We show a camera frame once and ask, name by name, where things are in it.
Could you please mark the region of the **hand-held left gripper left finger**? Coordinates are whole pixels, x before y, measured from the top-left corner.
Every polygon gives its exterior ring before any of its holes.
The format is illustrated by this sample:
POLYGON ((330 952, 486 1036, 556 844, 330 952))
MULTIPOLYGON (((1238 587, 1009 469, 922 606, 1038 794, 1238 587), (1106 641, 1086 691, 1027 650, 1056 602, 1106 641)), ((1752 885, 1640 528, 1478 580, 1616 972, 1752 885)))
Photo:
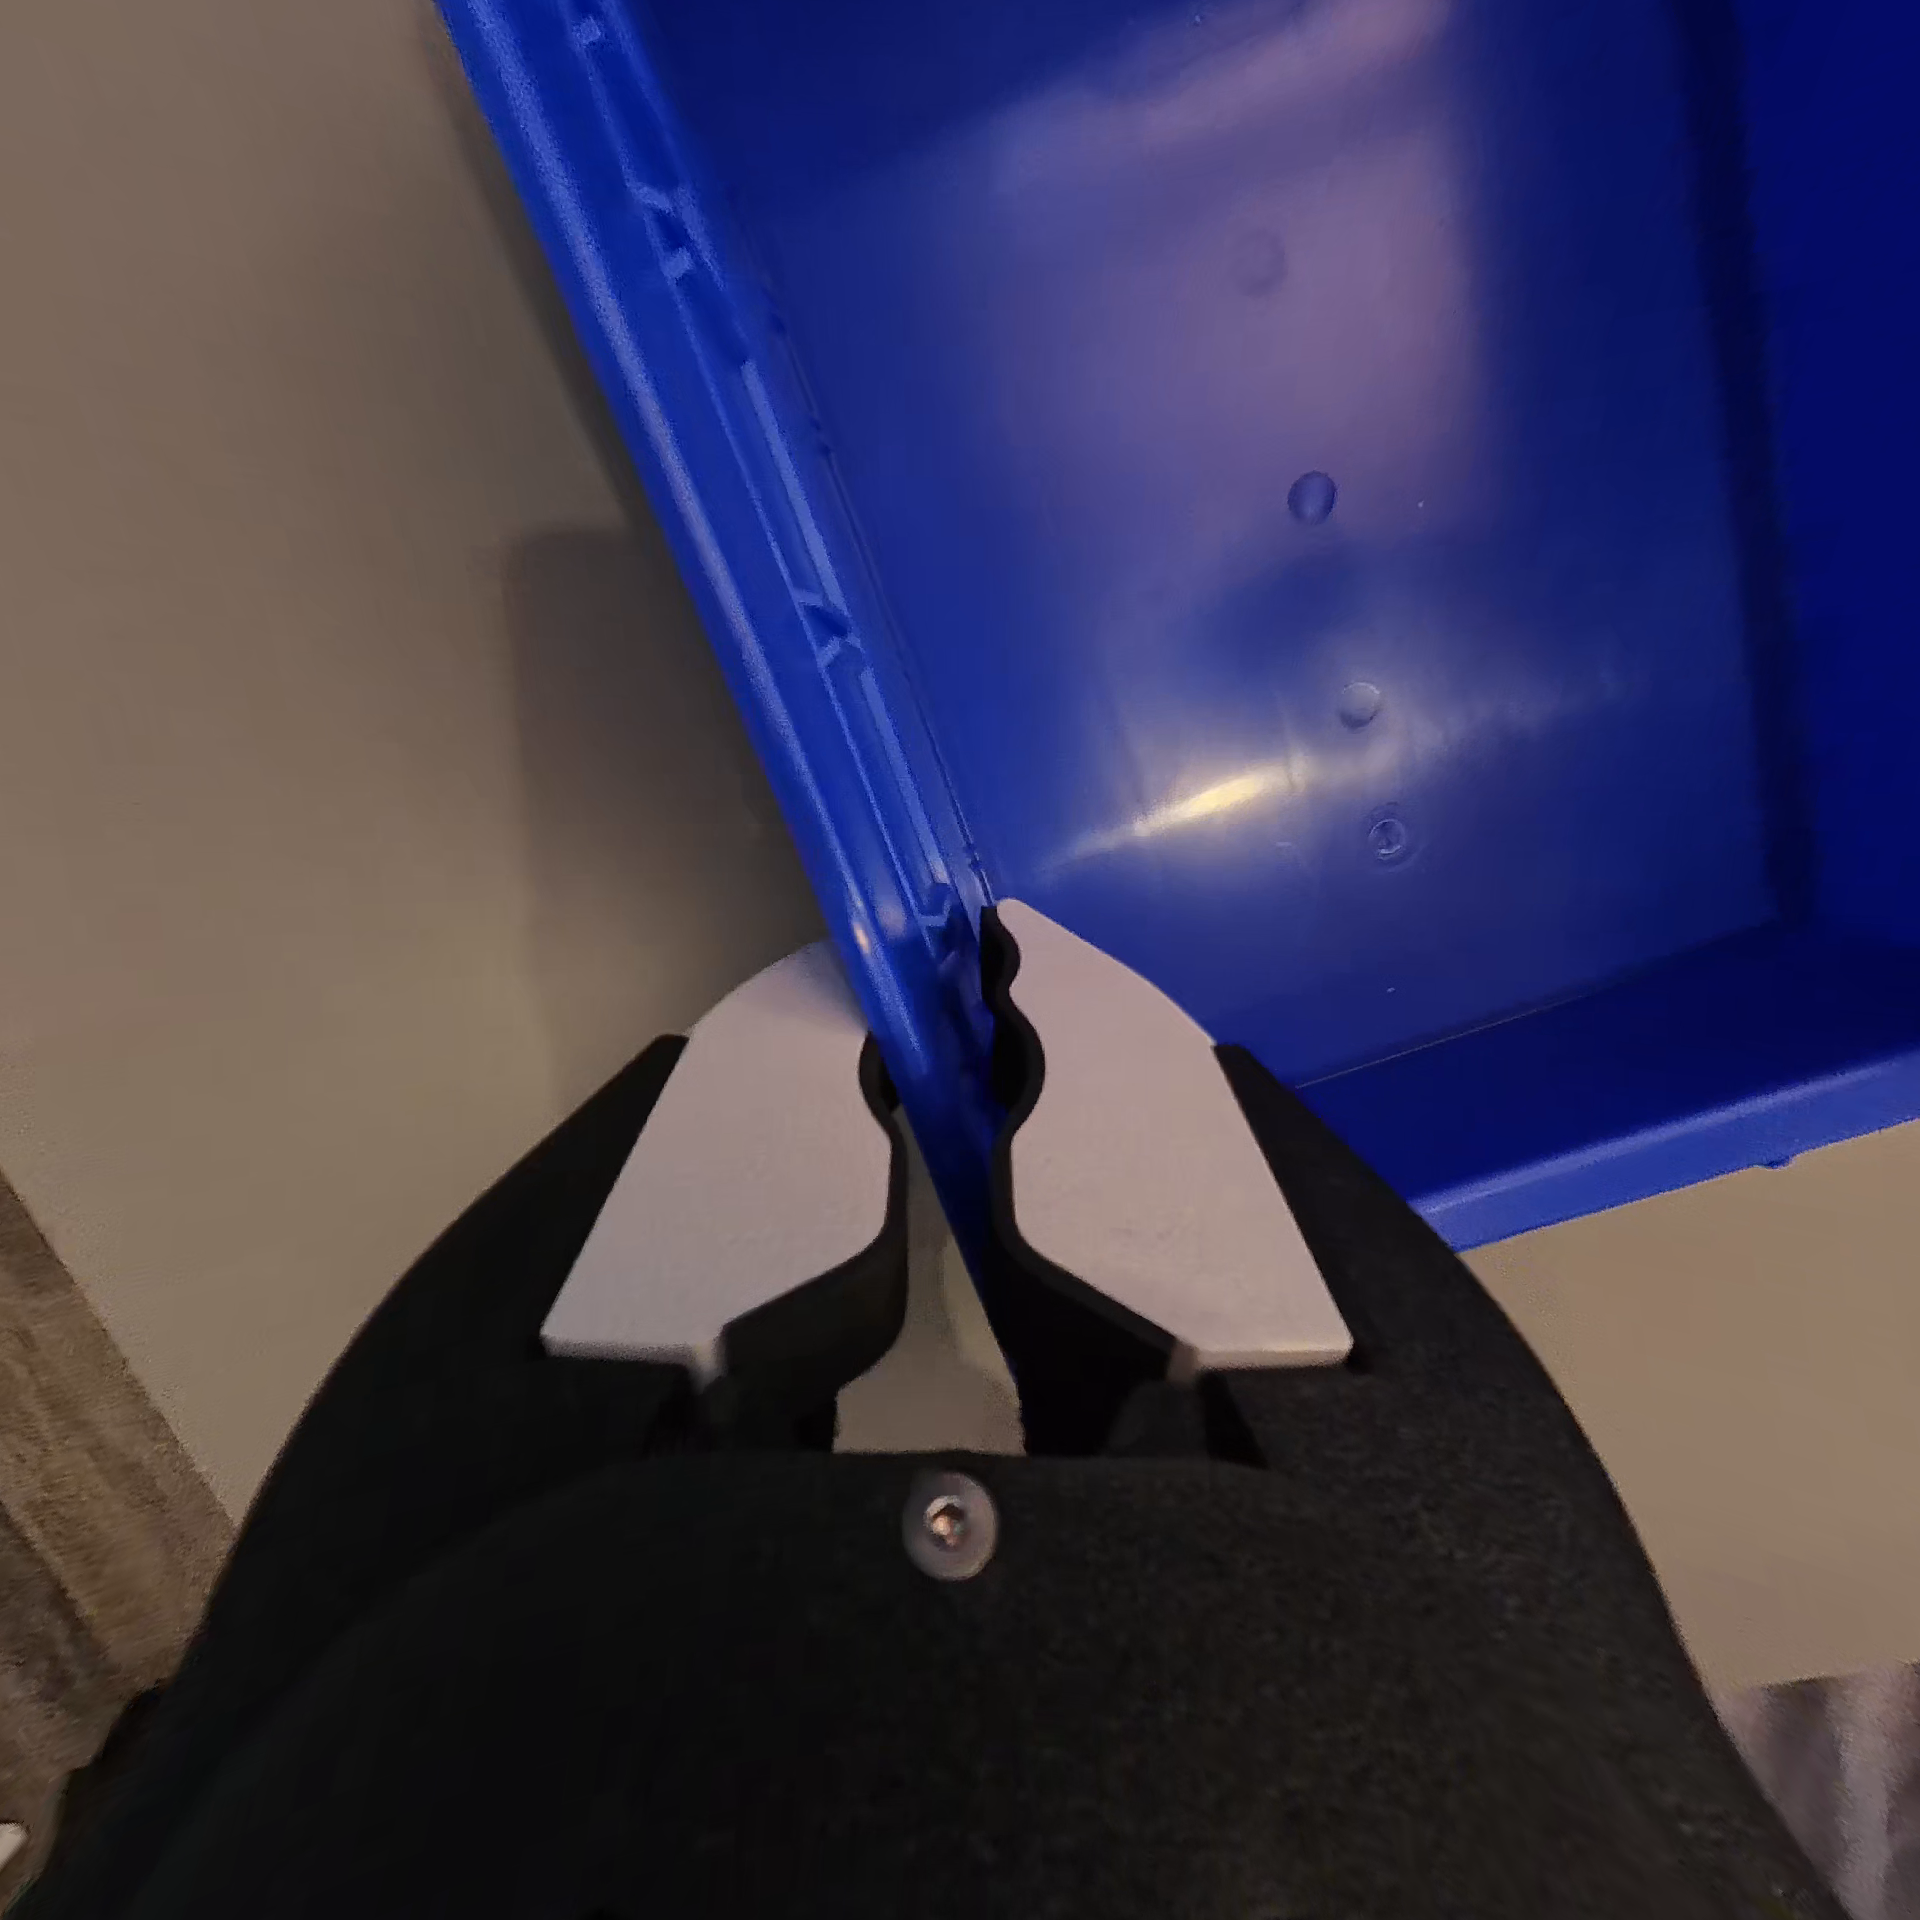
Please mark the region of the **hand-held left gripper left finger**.
POLYGON ((828 1408, 897 1345, 907 1245, 892 1078, 834 952, 803 946, 688 1032, 541 1345, 722 1410, 828 1408))

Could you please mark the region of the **person's leg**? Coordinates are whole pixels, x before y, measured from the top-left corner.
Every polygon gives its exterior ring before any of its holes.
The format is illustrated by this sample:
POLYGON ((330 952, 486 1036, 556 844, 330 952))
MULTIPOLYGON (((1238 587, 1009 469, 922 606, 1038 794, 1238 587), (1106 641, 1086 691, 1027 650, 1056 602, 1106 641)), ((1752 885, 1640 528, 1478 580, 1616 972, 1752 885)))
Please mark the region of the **person's leg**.
POLYGON ((1744 1763, 1856 1918, 1917 1915, 1917 1667, 1717 1699, 1744 1763))

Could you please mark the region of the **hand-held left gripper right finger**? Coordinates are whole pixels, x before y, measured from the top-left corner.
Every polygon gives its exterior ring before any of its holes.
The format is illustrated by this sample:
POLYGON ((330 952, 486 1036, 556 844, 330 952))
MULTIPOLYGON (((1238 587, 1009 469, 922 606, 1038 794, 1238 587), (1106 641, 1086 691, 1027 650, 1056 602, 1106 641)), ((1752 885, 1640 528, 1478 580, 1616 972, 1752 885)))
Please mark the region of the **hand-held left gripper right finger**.
POLYGON ((1025 901, 979 931, 998 1120, 979 1275, 1027 1419, 1354 1355, 1209 1033, 1025 901))

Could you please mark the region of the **blue plastic bin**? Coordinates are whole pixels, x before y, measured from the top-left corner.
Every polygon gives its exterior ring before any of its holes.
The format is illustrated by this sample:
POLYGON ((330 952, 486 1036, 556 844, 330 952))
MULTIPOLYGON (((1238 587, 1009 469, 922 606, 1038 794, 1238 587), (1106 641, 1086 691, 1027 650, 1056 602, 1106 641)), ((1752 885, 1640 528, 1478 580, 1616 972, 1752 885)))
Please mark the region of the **blue plastic bin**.
POLYGON ((1916 5, 438 5, 1033 1434, 1043 916, 1459 1251, 1916 1120, 1916 5))

